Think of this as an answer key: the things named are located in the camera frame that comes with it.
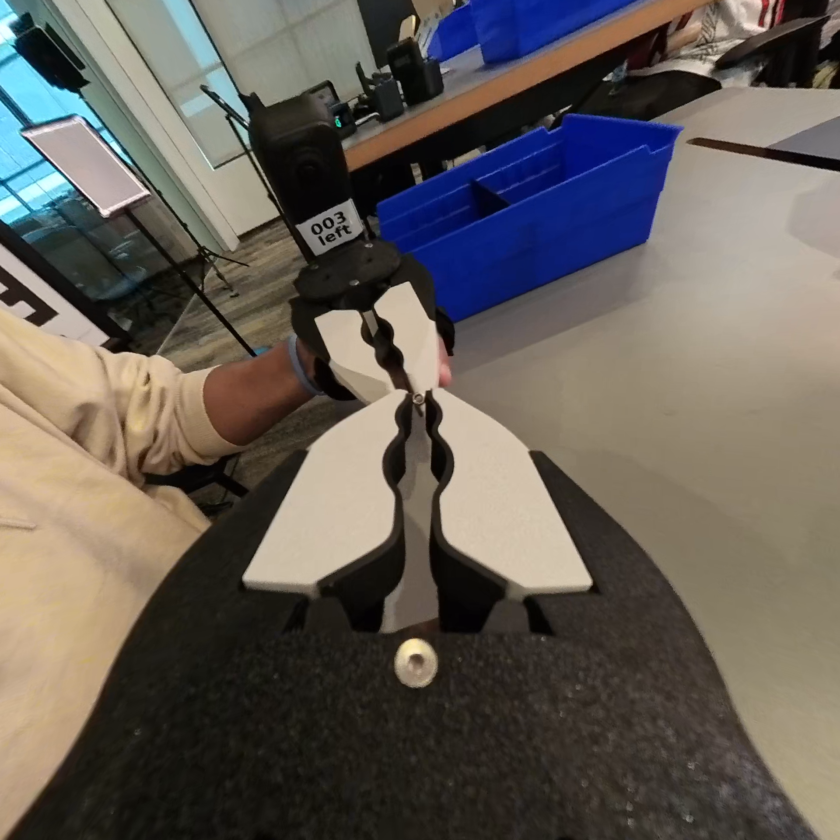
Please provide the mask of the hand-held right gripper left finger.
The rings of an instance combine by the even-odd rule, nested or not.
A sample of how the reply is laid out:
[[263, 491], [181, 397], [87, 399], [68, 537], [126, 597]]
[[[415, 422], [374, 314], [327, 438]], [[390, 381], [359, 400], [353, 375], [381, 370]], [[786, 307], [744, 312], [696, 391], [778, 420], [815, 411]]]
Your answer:
[[412, 418], [412, 398], [395, 391], [311, 445], [243, 574], [246, 589], [334, 598], [354, 629], [379, 631], [405, 570], [398, 486]]

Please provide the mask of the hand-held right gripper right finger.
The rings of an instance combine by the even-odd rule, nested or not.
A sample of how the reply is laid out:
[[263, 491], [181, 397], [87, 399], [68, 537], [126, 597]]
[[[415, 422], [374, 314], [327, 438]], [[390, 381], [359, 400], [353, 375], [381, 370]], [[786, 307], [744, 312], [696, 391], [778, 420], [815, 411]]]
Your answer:
[[503, 602], [592, 589], [550, 494], [549, 458], [447, 391], [427, 393], [426, 430], [437, 480], [429, 565], [442, 630], [477, 633]]

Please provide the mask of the blue plastic divided bin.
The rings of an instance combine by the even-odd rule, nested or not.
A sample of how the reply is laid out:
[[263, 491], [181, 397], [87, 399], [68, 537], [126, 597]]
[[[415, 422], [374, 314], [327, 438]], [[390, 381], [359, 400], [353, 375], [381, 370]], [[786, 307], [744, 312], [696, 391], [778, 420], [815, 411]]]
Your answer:
[[571, 114], [378, 203], [461, 321], [645, 244], [682, 128]]

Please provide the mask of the person's left forearm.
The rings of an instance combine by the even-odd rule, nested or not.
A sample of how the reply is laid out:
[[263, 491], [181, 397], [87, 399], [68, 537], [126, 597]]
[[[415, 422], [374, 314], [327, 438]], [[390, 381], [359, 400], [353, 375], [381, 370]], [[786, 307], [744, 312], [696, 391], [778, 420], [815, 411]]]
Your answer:
[[312, 396], [286, 343], [185, 373], [160, 355], [114, 353], [2, 311], [2, 453], [48, 438], [140, 482], [250, 445]]

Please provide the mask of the blue wristband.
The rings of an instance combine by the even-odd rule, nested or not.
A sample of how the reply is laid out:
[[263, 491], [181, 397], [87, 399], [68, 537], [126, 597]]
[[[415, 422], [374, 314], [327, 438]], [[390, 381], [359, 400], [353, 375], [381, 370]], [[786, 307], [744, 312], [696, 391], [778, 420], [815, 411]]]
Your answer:
[[317, 383], [313, 366], [318, 359], [302, 352], [306, 349], [294, 332], [286, 340], [288, 360], [299, 386], [310, 396], [323, 396], [324, 390]]

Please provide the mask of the black case green display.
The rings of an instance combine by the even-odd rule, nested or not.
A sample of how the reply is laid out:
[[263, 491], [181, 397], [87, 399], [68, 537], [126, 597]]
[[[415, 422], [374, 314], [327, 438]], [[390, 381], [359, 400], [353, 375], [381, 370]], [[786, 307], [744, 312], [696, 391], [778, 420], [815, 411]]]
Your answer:
[[340, 100], [330, 80], [326, 80], [310, 88], [308, 93], [322, 102], [327, 110], [329, 110], [333, 127], [337, 130], [342, 140], [356, 133], [357, 124], [351, 106], [348, 102]]

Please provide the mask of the small black device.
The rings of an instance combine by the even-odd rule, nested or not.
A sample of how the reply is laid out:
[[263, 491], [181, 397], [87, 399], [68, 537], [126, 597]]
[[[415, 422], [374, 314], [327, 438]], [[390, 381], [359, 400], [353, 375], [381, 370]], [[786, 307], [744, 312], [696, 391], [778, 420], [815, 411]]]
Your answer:
[[365, 120], [387, 123], [404, 113], [401, 89], [389, 71], [375, 70], [367, 77], [359, 61], [354, 68], [361, 85], [361, 94], [352, 108], [356, 123]]

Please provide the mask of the black office chair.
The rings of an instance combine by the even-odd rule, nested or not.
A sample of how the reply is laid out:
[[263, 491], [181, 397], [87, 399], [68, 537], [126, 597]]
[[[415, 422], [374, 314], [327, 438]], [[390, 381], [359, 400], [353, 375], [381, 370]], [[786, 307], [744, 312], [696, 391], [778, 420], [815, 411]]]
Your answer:
[[[192, 465], [167, 475], [143, 474], [145, 482], [153, 487], [173, 487], [190, 498], [200, 496], [196, 502], [201, 513], [210, 521], [222, 517], [238, 499], [248, 495], [248, 489], [235, 477], [241, 454], [227, 455], [211, 465]], [[205, 491], [217, 487], [222, 496], [206, 500]]]
[[823, 28], [829, 15], [816, 7], [744, 40], [715, 63], [726, 71], [759, 62], [756, 83], [768, 88], [812, 88]]

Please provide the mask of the black charger box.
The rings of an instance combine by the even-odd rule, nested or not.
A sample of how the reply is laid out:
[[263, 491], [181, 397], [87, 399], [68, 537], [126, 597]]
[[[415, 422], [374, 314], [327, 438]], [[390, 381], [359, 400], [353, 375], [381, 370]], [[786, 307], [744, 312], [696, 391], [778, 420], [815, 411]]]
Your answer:
[[444, 93], [439, 62], [435, 58], [424, 57], [413, 38], [405, 38], [389, 46], [386, 58], [408, 108], [414, 108]]

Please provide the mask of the small blue plastic bin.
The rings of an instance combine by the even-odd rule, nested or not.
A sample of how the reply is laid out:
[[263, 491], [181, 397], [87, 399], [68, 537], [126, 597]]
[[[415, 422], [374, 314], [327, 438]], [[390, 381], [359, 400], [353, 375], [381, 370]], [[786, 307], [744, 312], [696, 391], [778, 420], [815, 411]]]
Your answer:
[[426, 57], [443, 63], [477, 46], [476, 26], [467, 2], [438, 23], [429, 41]]

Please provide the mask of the white light panel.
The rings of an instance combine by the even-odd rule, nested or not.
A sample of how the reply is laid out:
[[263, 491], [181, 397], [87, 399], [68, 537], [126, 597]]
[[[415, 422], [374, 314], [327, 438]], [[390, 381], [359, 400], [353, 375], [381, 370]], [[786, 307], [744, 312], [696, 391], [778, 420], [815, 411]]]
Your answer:
[[148, 186], [80, 116], [42, 122], [22, 128], [20, 134], [104, 218], [151, 199]]

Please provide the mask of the wooden office desk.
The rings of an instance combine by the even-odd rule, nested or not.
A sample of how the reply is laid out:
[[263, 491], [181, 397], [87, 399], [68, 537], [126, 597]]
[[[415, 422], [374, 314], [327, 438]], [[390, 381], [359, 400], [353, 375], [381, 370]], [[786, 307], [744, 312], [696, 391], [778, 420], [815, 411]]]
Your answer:
[[607, 69], [623, 60], [624, 48], [703, 1], [635, 2], [519, 59], [493, 66], [477, 47], [448, 63], [444, 92], [386, 123], [365, 126], [344, 142], [351, 172], [432, 138], [491, 108], [521, 98], [578, 67], [604, 59]]

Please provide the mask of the black studio light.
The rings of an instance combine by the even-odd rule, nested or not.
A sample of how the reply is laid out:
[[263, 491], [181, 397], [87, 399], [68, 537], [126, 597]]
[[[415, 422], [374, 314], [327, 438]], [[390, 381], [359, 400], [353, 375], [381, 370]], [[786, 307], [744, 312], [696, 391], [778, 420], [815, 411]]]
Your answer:
[[86, 66], [52, 27], [38, 26], [30, 13], [8, 27], [14, 50], [51, 87], [79, 94], [89, 84]]

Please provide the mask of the person's cream sweater torso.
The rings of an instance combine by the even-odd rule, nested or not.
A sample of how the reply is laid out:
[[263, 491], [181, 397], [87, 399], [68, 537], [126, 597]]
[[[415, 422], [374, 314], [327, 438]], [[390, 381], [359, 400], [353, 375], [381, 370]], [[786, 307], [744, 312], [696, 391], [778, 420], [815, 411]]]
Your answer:
[[2, 835], [68, 755], [151, 595], [208, 520], [71, 450], [2, 463]]

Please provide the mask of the black patterned marker sign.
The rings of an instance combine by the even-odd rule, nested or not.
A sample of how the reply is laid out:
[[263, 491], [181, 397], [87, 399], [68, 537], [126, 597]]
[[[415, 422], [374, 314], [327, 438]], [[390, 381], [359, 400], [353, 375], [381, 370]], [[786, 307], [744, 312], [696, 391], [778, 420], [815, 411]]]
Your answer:
[[50, 334], [114, 352], [130, 349], [129, 334], [5, 223], [1, 305]]

